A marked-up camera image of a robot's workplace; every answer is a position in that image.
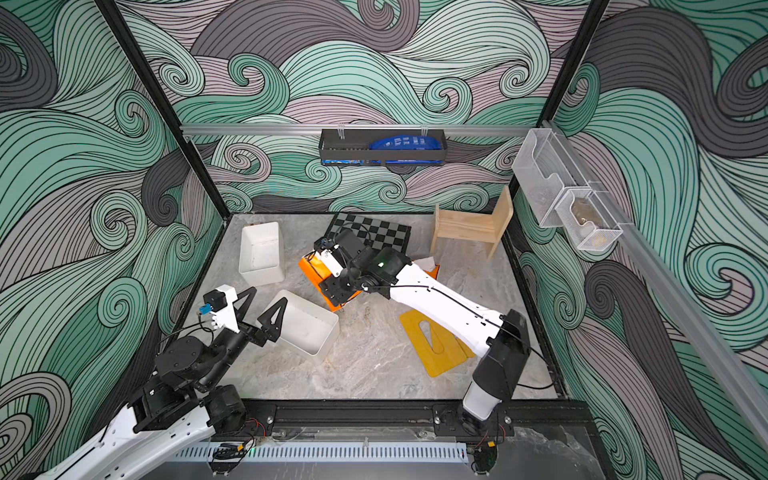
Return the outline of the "yellow bamboo lid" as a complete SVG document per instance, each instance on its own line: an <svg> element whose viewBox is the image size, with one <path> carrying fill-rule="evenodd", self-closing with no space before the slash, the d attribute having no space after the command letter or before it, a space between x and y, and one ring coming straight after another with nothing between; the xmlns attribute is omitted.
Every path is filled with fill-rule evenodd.
<svg viewBox="0 0 768 480"><path fill-rule="evenodd" d="M446 328L416 310L400 323L428 376L435 378L475 357L472 350Z"/></svg>

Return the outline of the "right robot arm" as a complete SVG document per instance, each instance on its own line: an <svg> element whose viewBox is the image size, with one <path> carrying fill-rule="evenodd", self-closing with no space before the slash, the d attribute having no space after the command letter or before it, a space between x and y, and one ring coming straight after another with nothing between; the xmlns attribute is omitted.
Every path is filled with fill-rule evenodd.
<svg viewBox="0 0 768 480"><path fill-rule="evenodd" d="M526 320L516 310L503 314L444 286L402 252L376 250L349 229L314 242L314 257L330 275L319 284L334 306L359 292L405 305L458 337L479 357L462 399L462 414L475 423L489 419L512 398L532 353Z"/></svg>

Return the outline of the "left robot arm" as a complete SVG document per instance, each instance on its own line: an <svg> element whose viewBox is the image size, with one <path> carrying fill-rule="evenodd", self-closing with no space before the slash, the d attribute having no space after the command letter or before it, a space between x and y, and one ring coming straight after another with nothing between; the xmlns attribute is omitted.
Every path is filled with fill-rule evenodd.
<svg viewBox="0 0 768 480"><path fill-rule="evenodd" d="M85 445L40 479L140 479L182 449L215 435L234 436L249 424L237 389L220 382L249 344L281 336L288 307L280 297L248 324L245 315L257 293L220 287L204 296L201 314L218 334L209 344L179 337L155 359L147 382Z"/></svg>

